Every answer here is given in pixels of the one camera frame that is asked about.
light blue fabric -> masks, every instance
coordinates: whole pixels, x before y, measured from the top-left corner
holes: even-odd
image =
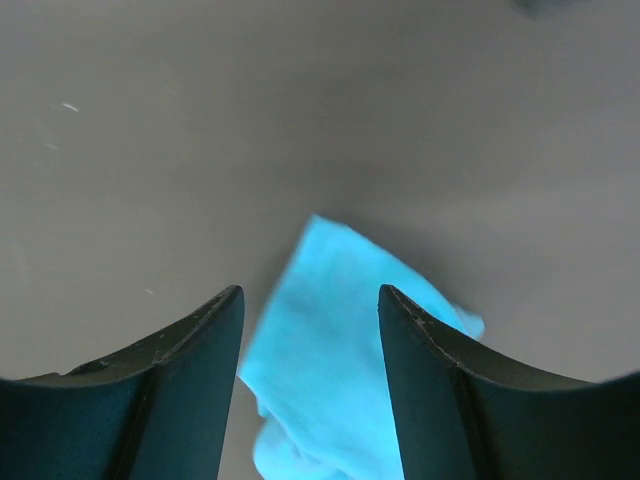
[[[312,217],[240,370],[265,418],[254,449],[265,479],[403,478],[378,327],[382,284],[467,335],[484,331],[383,249]]]

towel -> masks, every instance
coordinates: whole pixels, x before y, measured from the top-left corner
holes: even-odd
[[[378,326],[382,284],[471,337],[482,320],[349,227],[313,216],[240,369],[265,422],[266,480],[403,478]]]

blue cloth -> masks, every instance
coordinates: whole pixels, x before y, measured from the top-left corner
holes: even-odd
[[[265,418],[254,449],[265,479],[403,478],[378,326],[382,284],[467,335],[484,331],[383,249],[312,217],[240,370]]]

gray surface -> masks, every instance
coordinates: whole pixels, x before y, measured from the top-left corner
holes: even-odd
[[[0,374],[69,370],[230,283],[246,342],[312,211],[482,313],[507,355],[636,368],[639,14],[5,0]],[[238,386],[222,480],[256,478],[253,411]]]

